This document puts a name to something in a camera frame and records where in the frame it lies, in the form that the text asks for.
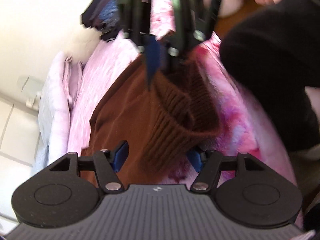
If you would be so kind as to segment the pink rose bed blanket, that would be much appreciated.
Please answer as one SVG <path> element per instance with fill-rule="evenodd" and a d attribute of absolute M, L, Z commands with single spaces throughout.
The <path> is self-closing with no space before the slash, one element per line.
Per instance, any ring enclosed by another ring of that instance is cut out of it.
<path fill-rule="evenodd" d="M 217 105 L 222 122 L 220 135 L 204 143 L 204 148 L 227 156 L 248 152 L 287 180 L 296 181 L 281 139 L 250 92 L 237 85 L 219 58 L 217 35 L 201 45 L 200 69 Z M 87 62 L 78 98 L 70 113 L 69 152 L 81 152 L 89 143 L 89 120 L 116 78 L 137 57 L 134 45 L 119 33 L 114 41 L 101 41 Z"/>

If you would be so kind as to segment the stack of folded dark clothes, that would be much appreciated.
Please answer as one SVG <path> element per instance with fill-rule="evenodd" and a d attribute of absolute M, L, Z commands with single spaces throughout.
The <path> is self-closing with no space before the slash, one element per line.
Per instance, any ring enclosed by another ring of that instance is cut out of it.
<path fill-rule="evenodd" d="M 100 32 L 100 39 L 114 40 L 121 30 L 117 0 L 92 0 L 81 14 L 81 24 Z"/>

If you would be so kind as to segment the person's black trousers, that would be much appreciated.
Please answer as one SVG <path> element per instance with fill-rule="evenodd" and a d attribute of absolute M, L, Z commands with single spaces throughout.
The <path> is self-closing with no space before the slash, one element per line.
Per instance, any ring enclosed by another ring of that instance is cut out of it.
<path fill-rule="evenodd" d="M 305 92 L 319 87 L 319 0 L 280 0 L 222 39 L 227 72 L 252 92 L 288 152 L 319 144 L 318 119 Z"/>

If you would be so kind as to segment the striped white duvet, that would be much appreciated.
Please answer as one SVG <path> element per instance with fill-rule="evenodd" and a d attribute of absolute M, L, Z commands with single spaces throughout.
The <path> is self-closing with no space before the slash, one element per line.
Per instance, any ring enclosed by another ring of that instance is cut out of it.
<path fill-rule="evenodd" d="M 71 125 L 71 111 L 79 95 L 82 62 L 61 52 L 53 59 L 43 85 L 38 124 L 39 148 L 35 155 L 32 174 L 67 153 Z"/>

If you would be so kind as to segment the brown knitted vest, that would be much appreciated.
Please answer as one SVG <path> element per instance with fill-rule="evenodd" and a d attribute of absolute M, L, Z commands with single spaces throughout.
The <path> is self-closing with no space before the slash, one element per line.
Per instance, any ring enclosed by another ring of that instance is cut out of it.
<path fill-rule="evenodd" d="M 139 56 L 116 79 L 90 119 L 91 156 L 129 144 L 118 177 L 124 185 L 173 184 L 193 176 L 186 154 L 215 138 L 220 120 L 195 52 L 171 73 L 158 71 L 150 87 L 145 59 Z"/>

